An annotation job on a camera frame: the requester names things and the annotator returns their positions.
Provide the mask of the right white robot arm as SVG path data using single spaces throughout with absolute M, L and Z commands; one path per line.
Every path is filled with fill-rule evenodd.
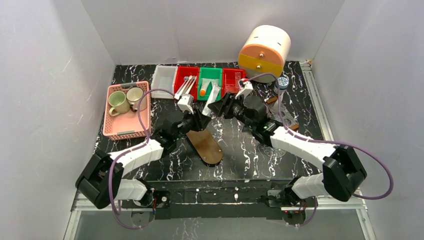
M 289 152 L 321 171 L 292 179 L 274 197 L 283 205 L 293 206 L 303 199 L 325 195 L 346 202 L 368 175 L 352 147 L 317 143 L 304 135 L 290 134 L 280 121 L 268 116 L 268 107 L 258 96 L 236 98 L 234 93 L 226 93 L 207 107 L 218 117 L 243 123 L 259 143 Z

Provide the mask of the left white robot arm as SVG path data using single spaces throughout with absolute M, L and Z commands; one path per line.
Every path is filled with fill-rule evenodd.
M 165 120 L 148 140 L 134 147 L 106 153 L 96 151 L 75 182 L 75 187 L 97 208 L 115 201 L 135 201 L 138 206 L 152 205 L 153 187 L 145 180 L 125 179 L 131 171 L 170 154 L 177 141 L 190 131 L 205 130 L 211 117 L 196 110 L 185 112 L 178 121 Z

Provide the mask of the clear wooden-ended toothbrush holder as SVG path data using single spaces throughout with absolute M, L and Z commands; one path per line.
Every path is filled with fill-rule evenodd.
M 269 98 L 266 101 L 268 108 L 268 117 L 273 120 L 285 123 L 289 129 L 297 132 L 299 125 L 290 112 L 284 107 L 283 100 L 276 96 Z

